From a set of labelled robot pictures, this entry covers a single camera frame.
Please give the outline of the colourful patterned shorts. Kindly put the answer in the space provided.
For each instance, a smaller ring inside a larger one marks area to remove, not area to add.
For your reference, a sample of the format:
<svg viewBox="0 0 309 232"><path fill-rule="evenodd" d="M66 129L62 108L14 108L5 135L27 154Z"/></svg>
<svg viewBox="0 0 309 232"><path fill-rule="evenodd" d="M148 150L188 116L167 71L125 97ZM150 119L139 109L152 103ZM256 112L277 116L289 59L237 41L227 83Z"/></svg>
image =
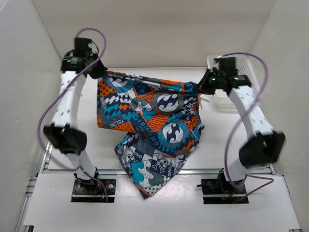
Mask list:
<svg viewBox="0 0 309 232"><path fill-rule="evenodd" d="M193 82L107 71L98 79L97 125L124 131L114 151L142 197L185 165L204 129Z"/></svg>

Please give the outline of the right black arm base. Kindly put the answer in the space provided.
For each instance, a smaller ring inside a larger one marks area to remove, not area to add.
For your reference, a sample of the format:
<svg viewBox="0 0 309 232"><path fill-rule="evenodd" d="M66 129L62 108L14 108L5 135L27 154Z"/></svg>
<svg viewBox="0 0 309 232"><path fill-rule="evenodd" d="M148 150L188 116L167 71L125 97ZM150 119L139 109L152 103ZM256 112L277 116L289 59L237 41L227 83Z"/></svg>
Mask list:
<svg viewBox="0 0 309 232"><path fill-rule="evenodd" d="M227 183L224 189L222 189L217 179L201 179L201 183L197 185L197 188L202 190L203 204L249 203L245 186L235 189Z"/></svg>

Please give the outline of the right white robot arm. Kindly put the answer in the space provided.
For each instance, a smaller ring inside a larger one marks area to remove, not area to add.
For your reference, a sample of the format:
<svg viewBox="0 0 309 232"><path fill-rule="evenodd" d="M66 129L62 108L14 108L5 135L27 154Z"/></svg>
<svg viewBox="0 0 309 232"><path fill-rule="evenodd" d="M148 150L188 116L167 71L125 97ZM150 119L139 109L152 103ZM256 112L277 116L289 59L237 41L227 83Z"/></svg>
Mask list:
<svg viewBox="0 0 309 232"><path fill-rule="evenodd" d="M240 116L225 145L224 177L217 180L222 193L230 192L253 168L276 163L285 143L284 133L274 129L258 104L265 85L257 88L252 71L241 70L240 56L241 53L230 53L207 57L206 72L196 88L205 95L225 92ZM245 128L247 141L239 149L238 158L228 163L229 144L240 125Z"/></svg>

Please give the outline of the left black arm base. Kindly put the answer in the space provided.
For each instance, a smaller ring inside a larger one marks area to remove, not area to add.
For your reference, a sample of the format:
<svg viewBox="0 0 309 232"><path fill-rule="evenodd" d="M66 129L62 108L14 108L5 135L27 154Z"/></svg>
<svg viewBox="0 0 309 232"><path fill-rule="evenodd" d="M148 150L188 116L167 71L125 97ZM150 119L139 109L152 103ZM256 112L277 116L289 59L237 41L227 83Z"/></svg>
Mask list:
<svg viewBox="0 0 309 232"><path fill-rule="evenodd" d="M116 192L116 179L101 179L105 189L100 183L75 179L72 189L71 202L73 203L114 203Z"/></svg>

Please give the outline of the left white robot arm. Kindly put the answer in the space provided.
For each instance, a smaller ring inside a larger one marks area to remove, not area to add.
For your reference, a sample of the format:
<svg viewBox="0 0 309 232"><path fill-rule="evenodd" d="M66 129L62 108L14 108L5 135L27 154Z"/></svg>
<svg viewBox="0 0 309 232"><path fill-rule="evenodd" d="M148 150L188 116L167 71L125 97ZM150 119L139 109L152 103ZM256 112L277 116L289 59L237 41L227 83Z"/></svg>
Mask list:
<svg viewBox="0 0 309 232"><path fill-rule="evenodd" d="M56 112L50 125L43 127L43 133L53 147L71 162L75 178L90 193L97 193L101 188L98 170L85 150L87 135L78 129L77 124L80 97L87 76L98 79L107 70L101 61L93 64L98 58L93 45L91 39L76 37L74 49L64 55Z"/></svg>

